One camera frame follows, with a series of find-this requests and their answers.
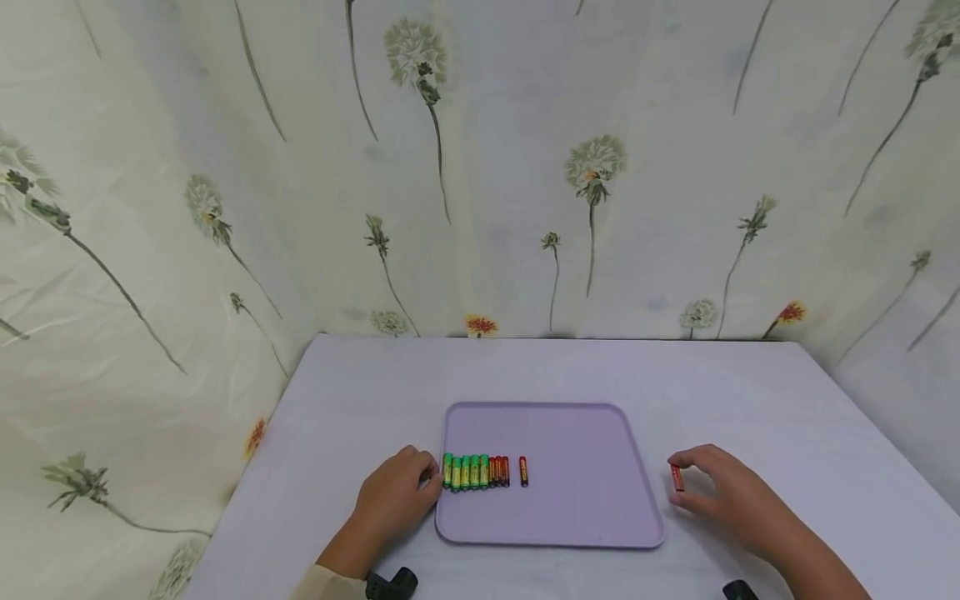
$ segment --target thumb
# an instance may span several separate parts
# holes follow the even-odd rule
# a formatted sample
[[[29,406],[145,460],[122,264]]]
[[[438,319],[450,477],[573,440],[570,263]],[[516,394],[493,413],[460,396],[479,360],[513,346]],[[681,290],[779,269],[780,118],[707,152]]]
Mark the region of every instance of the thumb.
[[[670,503],[674,506],[690,511],[694,515],[715,518],[720,512],[720,504],[711,497],[690,492],[674,492],[670,494]]]

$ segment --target red battery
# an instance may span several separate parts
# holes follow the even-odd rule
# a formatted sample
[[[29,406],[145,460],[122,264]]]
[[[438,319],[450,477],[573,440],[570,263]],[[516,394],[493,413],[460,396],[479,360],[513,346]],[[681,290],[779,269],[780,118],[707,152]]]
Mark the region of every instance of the red battery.
[[[680,475],[680,468],[676,465],[670,465],[670,470],[673,472],[673,489],[682,492],[684,490],[684,479]]]

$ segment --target black device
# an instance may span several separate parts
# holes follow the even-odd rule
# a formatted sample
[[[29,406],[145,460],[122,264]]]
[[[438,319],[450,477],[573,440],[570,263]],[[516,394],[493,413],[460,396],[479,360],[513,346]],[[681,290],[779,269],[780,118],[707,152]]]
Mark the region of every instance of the black device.
[[[754,591],[742,579],[723,586],[723,595],[727,596],[727,600],[758,600]]]
[[[405,566],[390,581],[373,571],[367,573],[368,600],[410,600],[416,590],[417,576]]]

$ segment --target flower stem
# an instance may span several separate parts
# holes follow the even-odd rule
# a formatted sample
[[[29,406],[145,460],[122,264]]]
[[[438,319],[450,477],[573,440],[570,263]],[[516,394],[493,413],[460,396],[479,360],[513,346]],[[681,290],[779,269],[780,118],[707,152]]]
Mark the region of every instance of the flower stem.
[[[908,289],[910,289],[910,284],[913,283],[913,280],[917,278],[917,275],[918,275],[919,273],[920,273],[919,270],[916,270],[916,269],[914,270],[913,275],[910,276],[910,278],[906,280],[906,285],[903,286],[903,289],[900,290],[900,293],[897,294],[897,297],[894,298],[894,301],[890,302],[890,304],[889,304],[885,309],[883,309],[883,312],[880,313],[880,316],[877,317],[876,319],[874,319],[874,321],[873,321],[872,323],[870,323],[870,326],[867,327],[866,329],[864,329],[863,332],[862,332],[860,335],[858,335],[855,340],[853,340],[853,343],[850,344],[850,345],[847,347],[847,349],[843,351],[843,354],[840,355],[840,360],[837,361],[837,364],[838,364],[838,365],[843,362],[843,359],[847,358],[847,354],[850,353],[850,351],[853,349],[853,347],[856,346],[857,344],[859,344],[859,343],[860,343],[860,340],[862,340],[863,338],[865,338],[868,333],[870,333],[871,331],[873,331],[874,327],[876,327],[876,325],[877,325],[878,323],[880,323],[881,321],[883,321],[883,318],[887,316],[887,313],[889,313],[891,310],[893,310],[893,307],[896,306],[898,302],[900,302],[900,300],[901,300],[901,299],[903,298],[903,296],[906,294],[906,291],[907,291]]]
[[[237,259],[237,262],[240,263],[240,266],[244,268],[244,271],[246,271],[247,274],[250,275],[251,279],[253,279],[253,282],[256,283],[257,287],[260,288],[260,291],[263,292],[263,295],[267,297],[267,302],[269,302],[270,305],[274,308],[274,310],[276,311],[276,315],[281,319],[283,319],[283,315],[280,314],[280,309],[276,307],[276,304],[274,304],[273,300],[270,300],[270,294],[267,294],[267,290],[264,289],[263,285],[253,274],[253,271],[251,271],[250,267],[247,266],[247,263],[243,261],[243,258],[240,258],[240,254],[237,254],[237,251],[233,249],[233,244],[227,244],[227,248],[230,249],[230,253],[233,254],[233,257]]]
[[[430,109],[430,116],[433,118],[433,129],[437,133],[437,171],[440,173],[440,191],[444,194],[444,213],[446,213],[446,221],[453,225],[453,222],[450,221],[450,209],[446,205],[446,188],[444,187],[444,144],[440,141],[440,121],[437,120],[437,111],[433,109],[433,105],[427,105],[426,107]]]
[[[360,99],[360,109],[363,110],[363,116],[367,119],[367,127],[370,128],[373,140],[380,141],[376,136],[376,132],[373,130],[373,123],[370,122],[370,116],[367,114],[367,105],[364,104],[363,94],[360,93],[360,78],[357,77],[357,59],[353,52],[353,0],[345,0],[345,3],[347,5],[347,37],[350,40],[350,68],[353,69],[353,84],[356,85],[357,98]]]
[[[22,331],[20,331],[13,325],[7,323],[3,319],[0,319],[0,329],[4,329],[5,331],[7,331],[7,333],[11,334],[11,336],[13,336],[18,340],[26,341],[30,339],[29,335],[27,335],[26,333],[23,333]]]
[[[287,377],[287,379],[289,379],[290,373],[288,373],[287,370],[283,368],[283,361],[280,360],[280,355],[276,353],[276,346],[274,346],[274,341],[270,339],[270,336],[267,335],[266,329],[263,328],[263,325],[260,324],[260,321],[256,319],[253,313],[250,312],[250,309],[247,308],[246,306],[243,306],[242,308],[244,309],[244,312],[250,315],[250,318],[253,319],[253,322],[256,324],[257,328],[260,330],[260,333],[263,334],[263,337],[267,338],[267,341],[270,342],[270,348],[272,348],[274,351],[274,358],[276,358],[276,363],[280,365],[280,370],[283,371],[283,374]]]
[[[880,22],[876,24],[876,29],[874,29],[874,33],[870,36],[870,39],[867,40],[867,45],[863,47],[863,52],[860,53],[860,58],[856,60],[856,65],[853,67],[850,78],[847,79],[847,87],[845,87],[843,90],[843,99],[840,101],[840,109],[837,110],[837,116],[843,113],[843,108],[847,104],[847,95],[850,94],[850,87],[853,85],[853,78],[856,77],[857,71],[860,70],[860,63],[863,62],[863,58],[867,56],[867,51],[870,50],[870,47],[874,44],[876,35],[880,33],[880,28],[882,28],[883,24],[887,22],[887,18],[890,16],[890,13],[894,11],[899,3],[900,0],[894,0],[893,4],[890,5],[890,8],[887,9],[886,14],[883,15],[883,18],[880,19]]]
[[[594,243],[595,243],[594,237],[595,237],[595,235],[594,235],[594,226],[593,226],[593,209],[594,209],[595,207],[596,207],[596,206],[594,206],[593,204],[590,205],[590,271],[589,271],[589,275],[587,275],[587,298],[590,297],[590,287],[593,286],[593,256],[594,256],[594,254],[595,254],[595,249],[594,249]]]
[[[770,7],[772,7],[773,4],[774,0],[767,0],[767,8],[763,10],[763,16],[760,18],[760,22],[756,26],[754,43],[750,44],[750,53],[747,54],[747,60],[743,63],[743,72],[740,73],[740,83],[736,86],[736,97],[733,98],[733,114],[736,114],[736,107],[740,104],[740,92],[743,91],[743,82],[747,79],[747,71],[750,69],[750,60],[754,57],[756,43],[760,41],[760,31],[763,29],[763,24],[767,21],[767,14],[770,12]]]
[[[260,74],[256,70],[256,63],[253,62],[253,52],[250,48],[250,40],[247,38],[247,26],[244,24],[243,14],[240,13],[239,0],[233,0],[233,6],[237,10],[237,20],[240,22],[240,38],[243,40],[244,52],[247,53],[247,64],[250,66],[250,72],[253,74],[253,80],[256,82],[256,88],[260,91],[260,98],[263,99],[263,106],[267,108],[267,114],[270,115],[270,120],[274,122],[276,132],[280,134],[280,139],[286,142],[287,137],[283,134],[280,124],[276,121],[274,109],[270,106],[270,100],[267,99],[267,91],[263,88],[263,82],[260,81]]]
[[[730,266],[730,271],[727,273],[727,282],[723,285],[723,303],[720,307],[720,327],[717,329],[717,336],[713,338],[714,340],[720,339],[720,334],[723,333],[723,322],[727,318],[727,294],[730,292],[730,279],[733,277],[733,271],[736,269],[736,265],[740,262],[740,256],[743,255],[743,249],[747,247],[747,237],[744,236],[743,242],[740,244],[740,250],[736,253],[736,258],[733,260],[733,264]]]
[[[407,314],[407,309],[403,307],[403,302],[401,302],[400,298],[396,296],[396,291],[394,291],[394,283],[390,281],[390,269],[387,268],[387,259],[383,256],[380,256],[380,262],[383,263],[383,273],[387,276],[387,285],[390,287],[390,293],[394,295],[396,305],[400,307],[400,310],[403,311],[403,315],[407,318],[407,321],[410,322],[410,326],[414,328],[414,333],[417,334],[417,337],[420,337],[420,332],[417,330],[414,320],[410,318],[410,315]]]
[[[159,527],[147,527],[145,525],[141,525],[133,521],[131,518],[121,513],[120,509],[113,506],[106,500],[93,500],[93,502],[104,507],[114,515],[119,516],[120,519],[123,520],[123,522],[127,523],[131,527],[136,527],[137,529],[142,529],[143,531],[154,531],[160,534],[200,534],[202,536],[207,536],[208,538],[213,537],[212,535],[208,534],[206,531],[201,531],[200,529],[161,529]]]
[[[874,161],[880,156],[880,153],[883,152],[883,149],[886,148],[887,143],[890,142],[890,138],[894,136],[894,133],[900,128],[900,125],[903,123],[903,120],[906,119],[906,115],[909,114],[910,109],[913,108],[914,102],[917,100],[917,94],[920,93],[920,86],[924,84],[924,80],[917,79],[917,82],[913,86],[913,93],[910,94],[910,102],[906,104],[906,108],[903,109],[903,113],[900,115],[900,118],[897,119],[897,124],[894,125],[894,128],[887,133],[887,136],[883,138],[883,141],[880,142],[879,147],[877,147],[876,152],[870,158],[870,162],[867,163],[867,168],[863,170],[863,175],[860,176],[860,183],[856,185],[856,189],[853,190],[853,195],[850,196],[850,201],[847,202],[847,210],[844,211],[843,216],[850,214],[850,209],[853,206],[853,201],[856,200],[857,194],[860,193],[860,188],[863,187],[863,182],[867,180],[867,175],[870,174],[870,169],[874,166]]]
[[[560,281],[560,258],[557,256],[557,247],[553,247],[553,261],[557,263],[557,274],[553,277],[553,296],[550,297],[550,332],[553,332],[553,303],[557,299],[557,283]]]
[[[146,317],[144,317],[143,313],[140,312],[140,307],[136,305],[136,302],[133,301],[133,298],[131,298],[130,294],[127,293],[127,290],[124,289],[120,281],[115,276],[113,276],[113,273],[110,271],[107,265],[104,264],[104,261],[100,260],[100,258],[93,253],[93,250],[88,248],[85,243],[77,239],[73,235],[73,233],[71,233],[70,231],[67,231],[64,235],[68,237],[71,242],[76,244],[78,248],[86,252],[86,254],[93,259],[93,262],[97,263],[97,266],[99,266],[100,269],[107,274],[107,276],[110,278],[110,281],[113,282],[113,285],[115,285],[117,289],[120,290],[120,294],[122,294],[124,299],[126,299],[127,303],[130,305],[130,308],[132,308],[133,312],[136,313],[136,316],[139,317],[140,321],[147,326],[147,331],[150,332],[150,335],[151,337],[154,338],[154,341],[157,342],[161,348],[163,348],[163,352],[167,355],[167,358],[170,360],[170,362],[173,363],[178,369],[180,369],[180,372],[186,374],[186,369],[183,368],[183,365],[177,362],[177,359],[173,357],[173,354],[170,353],[170,350],[167,348],[167,346],[163,343],[160,337],[156,335],[156,332],[150,326],[150,323],[147,321]]]
[[[932,329],[933,326],[936,325],[938,321],[940,321],[941,317],[947,314],[947,311],[950,310],[950,307],[953,306],[953,303],[957,300],[957,296],[960,296],[960,286],[957,286],[957,289],[953,290],[953,293],[950,294],[950,298],[949,300],[947,300],[947,303],[944,304],[944,307],[940,309],[940,312],[937,313],[937,316],[933,318],[933,321],[931,321],[926,325],[926,327],[924,327],[924,330],[920,332],[920,335],[917,336],[917,339],[915,339],[913,343],[910,344],[910,348],[907,348],[906,351],[909,352],[913,348],[916,348],[917,344],[919,344],[924,340],[924,336],[926,336],[926,334],[929,333],[930,329]]]

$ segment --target fabric backdrop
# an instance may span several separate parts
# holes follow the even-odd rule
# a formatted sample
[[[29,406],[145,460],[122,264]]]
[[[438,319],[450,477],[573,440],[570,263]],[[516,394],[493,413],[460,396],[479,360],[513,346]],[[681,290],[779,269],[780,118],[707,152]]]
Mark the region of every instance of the fabric backdrop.
[[[177,597],[320,329],[796,340],[960,507],[960,0],[9,4],[12,597]]]

